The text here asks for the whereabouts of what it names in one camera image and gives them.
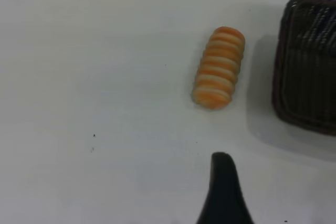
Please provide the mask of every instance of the orange stripe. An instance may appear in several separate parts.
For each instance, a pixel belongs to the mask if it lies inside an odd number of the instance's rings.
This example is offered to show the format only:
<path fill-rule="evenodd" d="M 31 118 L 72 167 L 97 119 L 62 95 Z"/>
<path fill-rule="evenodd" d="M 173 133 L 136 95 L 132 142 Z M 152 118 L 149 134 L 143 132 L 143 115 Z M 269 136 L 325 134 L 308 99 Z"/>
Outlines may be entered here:
<path fill-rule="evenodd" d="M 219 60 L 213 60 L 213 59 L 209 59 L 209 57 L 205 57 L 202 60 L 202 64 L 213 66 L 213 67 L 228 69 L 228 70 L 232 71 L 234 74 L 237 74 L 238 71 L 239 71 L 239 69 L 237 69 L 236 66 L 234 66 L 233 64 L 231 64 L 229 62 L 222 62 L 222 61 L 219 61 Z"/>
<path fill-rule="evenodd" d="M 238 48 L 231 47 L 229 45 L 216 44 L 215 41 L 209 41 L 209 43 L 206 45 L 206 49 L 225 49 L 239 55 L 240 57 L 242 55 L 242 51 L 240 51 Z"/>
<path fill-rule="evenodd" d="M 207 56 L 223 57 L 223 58 L 233 60 L 234 62 L 238 64 L 240 64 L 240 61 L 241 61 L 241 57 L 238 54 L 235 54 L 226 49 L 209 48 L 204 51 L 203 56 L 204 57 L 207 57 Z"/>
<path fill-rule="evenodd" d="M 216 33 L 210 37 L 209 41 L 212 41 L 212 40 L 222 40 L 225 42 L 232 43 L 236 45 L 237 47 L 239 47 L 242 51 L 244 51 L 244 48 L 245 48 L 243 41 L 239 39 L 238 37 L 233 36 L 231 34 Z"/>
<path fill-rule="evenodd" d="M 227 34 L 234 35 L 245 43 L 244 35 L 240 31 L 233 29 L 231 27 L 226 27 L 226 26 L 219 27 L 214 31 L 214 34 L 216 33 L 227 33 Z"/>
<path fill-rule="evenodd" d="M 231 101 L 230 98 L 211 91 L 195 89 L 193 95 L 196 103 L 212 110 L 225 107 Z"/>
<path fill-rule="evenodd" d="M 233 94 L 234 92 L 234 89 L 232 87 L 216 80 L 197 80 L 196 87 L 219 89 L 228 93 L 229 95 Z"/>
<path fill-rule="evenodd" d="M 207 68 L 206 66 L 201 66 L 197 72 L 197 75 L 199 74 L 209 74 L 211 76 L 218 76 L 218 77 L 222 77 L 226 80 L 229 80 L 232 83 L 236 83 L 237 82 L 237 77 L 232 73 L 229 74 L 227 72 L 222 72 L 216 69 L 213 69 L 211 67 Z"/>

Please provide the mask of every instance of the dark brown wicker basket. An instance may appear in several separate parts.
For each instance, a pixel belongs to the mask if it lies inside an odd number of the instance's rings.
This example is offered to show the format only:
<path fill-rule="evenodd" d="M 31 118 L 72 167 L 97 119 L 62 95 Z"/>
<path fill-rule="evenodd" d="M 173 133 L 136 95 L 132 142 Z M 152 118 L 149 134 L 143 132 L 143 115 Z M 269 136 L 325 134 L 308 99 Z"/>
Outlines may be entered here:
<path fill-rule="evenodd" d="M 272 103 L 282 120 L 336 135 L 336 0 L 290 0 L 287 4 Z"/>

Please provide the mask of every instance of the orange and white striped object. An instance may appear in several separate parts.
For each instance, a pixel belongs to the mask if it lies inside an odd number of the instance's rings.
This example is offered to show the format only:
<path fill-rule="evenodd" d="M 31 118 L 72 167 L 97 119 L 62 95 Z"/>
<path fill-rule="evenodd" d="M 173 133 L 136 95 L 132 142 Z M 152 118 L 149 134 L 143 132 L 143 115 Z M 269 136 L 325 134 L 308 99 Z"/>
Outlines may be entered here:
<path fill-rule="evenodd" d="M 245 37 L 236 29 L 214 31 L 203 52 L 193 90 L 194 101 L 209 109 L 223 108 L 235 92 Z"/>

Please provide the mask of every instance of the white surface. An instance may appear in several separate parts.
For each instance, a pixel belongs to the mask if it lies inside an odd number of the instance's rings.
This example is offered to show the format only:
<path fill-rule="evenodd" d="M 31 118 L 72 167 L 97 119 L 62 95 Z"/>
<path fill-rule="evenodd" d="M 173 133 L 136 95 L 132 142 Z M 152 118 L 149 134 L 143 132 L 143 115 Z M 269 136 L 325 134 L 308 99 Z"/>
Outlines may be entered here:
<path fill-rule="evenodd" d="M 335 138 L 270 106 L 287 1 L 0 0 L 1 223 L 195 223 L 214 151 L 256 224 L 334 223 Z M 189 93 L 222 25 L 247 46 L 234 101 L 210 113 Z"/>

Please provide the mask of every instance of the black object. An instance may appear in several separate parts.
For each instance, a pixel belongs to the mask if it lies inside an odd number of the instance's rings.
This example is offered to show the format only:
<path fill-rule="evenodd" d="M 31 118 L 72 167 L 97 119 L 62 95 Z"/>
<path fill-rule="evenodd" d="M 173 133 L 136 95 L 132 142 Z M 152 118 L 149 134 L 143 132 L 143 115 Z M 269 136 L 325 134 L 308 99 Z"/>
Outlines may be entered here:
<path fill-rule="evenodd" d="M 272 103 L 282 120 L 336 135 L 336 0 L 290 0 L 287 4 Z"/>
<path fill-rule="evenodd" d="M 212 155 L 209 192 L 197 224 L 253 224 L 235 163 L 226 153 Z"/>

